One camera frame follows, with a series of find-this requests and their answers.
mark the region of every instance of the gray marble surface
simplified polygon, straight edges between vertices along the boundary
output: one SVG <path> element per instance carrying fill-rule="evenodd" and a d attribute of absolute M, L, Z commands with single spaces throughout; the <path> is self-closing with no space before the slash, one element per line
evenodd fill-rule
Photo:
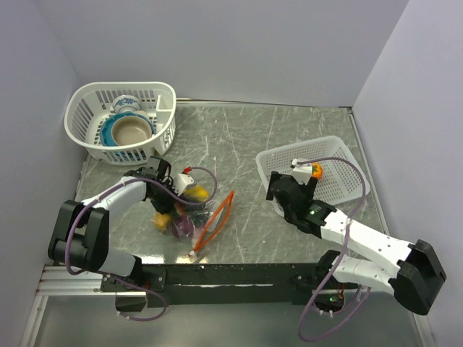
<path fill-rule="evenodd" d="M 365 172 L 349 115 L 345 108 L 289 106 L 205 105 L 177 106 L 177 133 L 164 158 L 175 174 L 186 166 L 205 166 L 216 173 L 217 200 L 235 191 L 231 215 L 217 237 L 190 259 L 191 242 L 159 233 L 150 221 L 153 208 L 139 202 L 114 221 L 111 245 L 142 257 L 144 263 L 267 263 L 317 262 L 337 245 L 299 232 L 279 217 L 265 199 L 255 163 L 262 150 L 297 141 L 336 135 L 356 157 Z M 115 184 L 130 167 L 110 166 L 88 158 L 77 199 L 92 197 Z M 193 172 L 206 189 L 212 181 Z M 356 201 L 338 205 L 349 212 Z M 382 231 L 373 193 L 356 219 Z"/>

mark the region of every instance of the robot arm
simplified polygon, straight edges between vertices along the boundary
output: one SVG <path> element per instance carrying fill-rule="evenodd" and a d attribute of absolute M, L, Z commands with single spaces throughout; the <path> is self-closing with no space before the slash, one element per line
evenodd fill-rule
<path fill-rule="evenodd" d="M 185 173 L 177 174 L 171 181 L 165 180 L 168 177 L 166 172 L 169 170 L 170 173 L 170 169 L 168 162 L 152 157 L 146 167 L 127 172 L 119 182 L 106 191 L 82 202 L 66 201 L 61 206 L 56 220 L 48 246 L 48 257 L 64 262 L 65 247 L 72 224 L 85 206 L 97 200 L 98 202 L 86 212 L 77 226 L 78 228 L 86 226 L 86 229 L 84 235 L 75 234 L 72 239 L 71 265 L 92 272 L 113 273 L 140 283 L 143 272 L 141 259 L 109 246 L 111 221 L 131 205 L 146 199 L 149 199 L 160 213 L 167 213 L 174 208 L 175 199 L 158 185 L 145 181 L 126 184 L 134 178 L 151 179 L 177 196 L 196 185 L 193 178 Z M 120 184 L 123 184 L 123 187 L 115 190 L 115 186 Z"/>
<path fill-rule="evenodd" d="M 302 232 L 343 244 L 347 216 L 334 206 L 313 199 L 318 180 L 310 177 L 310 171 L 306 184 L 301 183 L 304 181 L 301 168 L 296 172 L 296 177 L 273 172 L 267 200 L 275 197 L 283 208 L 285 220 Z M 341 283 L 359 283 L 385 291 L 408 310 L 427 314 L 446 280 L 432 246 L 422 240 L 411 244 L 395 239 L 355 220 L 348 223 L 351 223 L 349 249 L 367 260 L 344 256 L 333 277 Z M 331 265 L 337 256 L 334 253 Z"/>

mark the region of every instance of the white plastic basket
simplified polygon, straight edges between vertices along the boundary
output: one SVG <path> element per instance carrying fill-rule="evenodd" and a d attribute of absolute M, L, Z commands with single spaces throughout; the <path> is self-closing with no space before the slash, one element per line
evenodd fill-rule
<path fill-rule="evenodd" d="M 100 141 L 103 122 L 114 114 L 113 99 L 120 95 L 139 98 L 156 134 L 134 145 L 108 147 Z M 95 158 L 113 165 L 146 163 L 156 151 L 163 155 L 175 135 L 174 89 L 162 82 L 95 82 L 81 87 L 71 98 L 64 116 L 66 133 L 77 144 L 87 148 Z"/>
<path fill-rule="evenodd" d="M 260 178 L 267 189 L 272 171 L 289 174 L 293 159 L 313 160 L 322 157 L 340 157 L 347 159 L 358 167 L 365 180 L 366 194 L 368 194 L 370 185 L 365 174 L 349 148 L 336 136 L 321 137 L 272 150 L 264 150 L 257 155 L 255 161 L 258 165 Z M 336 205 L 362 196 L 362 183 L 351 167 L 335 160 L 323 161 L 320 164 L 323 167 L 323 178 L 318 182 L 315 189 L 315 199 L 323 200 L 330 205 Z M 275 211 L 280 216 L 283 216 L 283 210 L 278 203 L 275 200 L 272 203 Z"/>

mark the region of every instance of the white wall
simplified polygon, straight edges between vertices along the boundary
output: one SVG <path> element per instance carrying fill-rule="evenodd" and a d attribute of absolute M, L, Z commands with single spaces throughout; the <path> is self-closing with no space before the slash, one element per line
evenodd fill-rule
<path fill-rule="evenodd" d="M 1 2 L 0 46 L 0 346 L 17 346 L 80 174 L 83 151 L 62 124 L 80 81 L 31 0 Z"/>
<path fill-rule="evenodd" d="M 35 0 L 84 83 L 352 106 L 407 0 Z"/>
<path fill-rule="evenodd" d="M 411 0 L 354 105 L 391 233 L 429 241 L 448 280 L 429 314 L 463 345 L 463 2 Z"/>

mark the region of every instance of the purple cable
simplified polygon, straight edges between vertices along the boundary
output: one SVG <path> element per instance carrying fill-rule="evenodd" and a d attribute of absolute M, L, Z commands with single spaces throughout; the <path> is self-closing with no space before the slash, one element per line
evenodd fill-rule
<path fill-rule="evenodd" d="M 366 191 L 367 190 L 366 190 L 366 186 L 365 186 L 365 180 L 363 179 L 363 176 L 362 176 L 362 173 L 360 172 L 360 170 L 354 164 L 352 164 L 350 161 L 348 161 L 346 159 L 343 159 L 343 158 L 338 158 L 338 157 L 324 157 L 324 158 L 319 158 L 319 159 L 315 159 L 315 160 L 302 161 L 302 162 L 299 162 L 297 164 L 298 165 L 305 165 L 305 164 L 311 164 L 311 163 L 316 163 L 316 162 L 326 161 L 326 160 L 337 160 L 337 161 L 341 161 L 341 162 L 346 163 L 347 165 L 349 165 L 360 178 L 360 182 L 362 184 L 362 196 L 360 198 L 359 204 L 347 215 L 346 234 L 345 234 L 345 237 L 344 237 L 344 243 L 342 245 L 341 253 L 339 254 L 338 258 L 336 259 L 335 263 L 333 264 L 333 266 L 331 267 L 329 272 L 326 274 L 325 278 L 320 282 L 318 287 L 313 292 L 312 296 L 309 299 L 309 302 L 307 303 L 307 305 L 305 305 L 305 308 L 302 311 L 301 317 L 299 318 L 299 323 L 298 323 L 298 326 L 297 326 L 297 334 L 300 337 L 300 339 L 303 340 L 304 342 L 315 342 L 315 341 L 321 340 L 322 338 L 325 338 L 325 337 L 329 336 L 330 334 L 334 333 L 336 330 L 338 330 L 340 327 L 342 327 L 350 319 L 350 317 L 352 317 L 352 315 L 362 306 L 362 304 L 365 302 L 366 298 L 368 297 L 368 295 L 370 293 L 370 288 L 369 288 L 367 290 L 367 294 L 360 301 L 360 303 L 357 305 L 357 307 L 355 307 L 344 318 L 344 320 L 342 322 L 340 322 L 337 326 L 331 328 L 329 331 L 325 332 L 324 334 L 322 334 L 320 336 L 317 336 L 315 338 L 309 338 L 309 337 L 305 336 L 302 333 L 302 323 L 304 322 L 305 316 L 307 316 L 307 313 L 310 311 L 310 308 L 314 304 L 316 297 L 322 291 L 323 287 L 326 285 L 326 283 L 328 282 L 330 277 L 333 275 L 336 268 L 341 263 L 342 257 L 347 253 L 347 244 L 349 243 L 349 233 L 350 233 L 350 222 L 349 222 L 349 220 L 351 220 L 354 217 L 355 213 L 357 213 L 357 211 L 362 207 L 362 205 L 363 205 L 363 203 L 365 202 L 365 199 L 366 199 Z M 346 307 L 341 309 L 341 311 L 344 311 L 344 309 L 347 308 L 352 301 L 350 301 L 348 303 L 348 305 L 346 305 Z"/>
<path fill-rule="evenodd" d="M 131 284 L 129 282 L 126 282 L 125 280 L 121 280 L 120 278 L 114 276 L 115 280 L 119 283 L 121 283 L 123 286 L 127 286 L 127 287 L 130 287 L 130 288 L 134 288 L 134 289 L 137 289 L 138 291 L 144 291 L 146 292 L 147 294 L 151 294 L 151 295 L 154 295 L 154 296 L 157 296 L 163 303 L 163 309 L 161 312 L 159 312 L 156 316 L 153 316 L 153 317 L 148 317 L 148 318 L 138 318 L 138 317 L 132 317 L 132 316 L 129 316 L 127 313 L 123 313 L 121 312 L 120 315 L 127 318 L 128 320 L 134 320 L 135 322 L 150 322 L 151 320 L 157 320 L 158 318 L 160 318 L 164 313 L 166 313 L 166 310 L 167 310 L 167 307 L 169 307 L 169 304 L 167 303 L 167 300 L 166 298 L 164 298 L 162 295 L 160 295 L 160 293 L 156 293 L 155 291 L 152 291 L 150 289 L 146 289 L 146 288 L 143 288 L 143 287 L 139 287 L 139 286 L 136 286 L 135 284 Z"/>
<path fill-rule="evenodd" d="M 75 234 L 75 230 L 77 228 L 77 225 L 79 224 L 79 222 L 82 219 L 82 217 L 84 216 L 84 214 L 92 206 L 96 205 L 99 201 L 101 201 L 102 199 L 108 197 L 110 194 L 112 194 L 115 191 L 121 189 L 122 187 L 125 187 L 128 184 L 135 183 L 135 182 L 141 182 L 141 181 L 155 184 L 156 186 L 158 186 L 158 187 L 162 188 L 164 191 L 166 191 L 175 200 L 181 202 L 182 204 L 189 205 L 189 206 L 199 206 L 199 205 L 204 205 L 207 202 L 210 202 L 214 198 L 214 195 L 216 195 L 216 192 L 217 192 L 217 178 L 216 178 L 216 176 L 213 174 L 213 172 L 211 170 L 209 170 L 207 168 L 203 168 L 201 166 L 193 166 L 193 167 L 191 167 L 191 169 L 192 170 L 205 171 L 209 175 L 211 175 L 212 179 L 214 180 L 214 190 L 213 190 L 212 194 L 210 195 L 210 197 L 206 201 L 203 201 L 203 202 L 188 202 L 188 201 L 183 200 L 182 198 L 176 196 L 173 192 L 168 190 L 163 184 L 159 183 L 158 181 L 154 181 L 152 179 L 139 178 L 139 179 L 129 179 L 129 180 L 125 181 L 124 183 L 117 184 L 116 186 L 111 187 L 110 189 L 108 189 L 104 193 L 102 193 L 97 199 L 92 200 L 91 202 L 88 203 L 88 205 L 84 206 L 84 208 L 79 212 L 79 214 L 75 218 L 74 223 L 71 225 L 71 228 L 69 230 L 69 235 L 67 237 L 66 249 L 64 250 L 64 264 L 66 265 L 67 272 L 70 273 L 71 275 L 79 275 L 80 273 L 82 273 L 84 271 L 84 270 L 74 271 L 71 268 L 71 264 L 70 264 L 70 252 L 71 252 L 72 239 L 74 238 L 74 234 Z M 162 302 L 164 303 L 164 308 L 163 308 L 162 312 L 160 314 L 157 314 L 154 317 L 151 317 L 151 318 L 136 318 L 136 317 L 128 316 L 125 313 L 121 314 L 123 317 L 128 317 L 130 320 L 136 320 L 138 322 L 147 322 L 147 321 L 150 321 L 150 320 L 158 319 L 167 310 L 167 306 L 168 306 L 167 300 L 162 295 L 156 293 L 155 291 L 151 291 L 149 289 L 142 288 L 142 287 L 136 286 L 134 284 L 125 282 L 124 280 L 121 280 L 120 278 L 118 278 L 116 276 L 114 276 L 114 278 L 116 279 L 116 281 L 120 282 L 121 284 L 123 284 L 125 286 L 129 286 L 131 288 L 134 288 L 134 289 L 137 289 L 137 290 L 140 290 L 140 291 L 144 291 L 147 294 L 148 293 L 153 294 L 153 295 L 157 296 L 158 298 L 160 298 L 162 300 Z"/>
<path fill-rule="evenodd" d="M 362 288 L 362 286 L 358 286 L 358 287 L 357 287 L 357 290 L 356 290 L 355 293 L 354 293 L 354 296 L 352 297 L 352 299 L 351 299 L 347 304 L 345 304 L 339 311 L 333 312 L 333 316 L 336 316 L 337 314 L 340 314 L 340 313 L 346 311 L 347 308 L 350 307 L 350 305 L 352 304 L 352 302 L 354 302 L 355 299 L 359 296 L 359 294 L 360 294 L 360 289 L 361 289 L 361 288 Z M 314 312 L 320 312 L 320 309 L 317 308 L 315 305 L 312 306 L 312 310 L 313 310 Z M 326 316 L 331 316 L 331 314 L 328 313 L 328 312 L 323 312 L 323 314 L 326 315 Z"/>

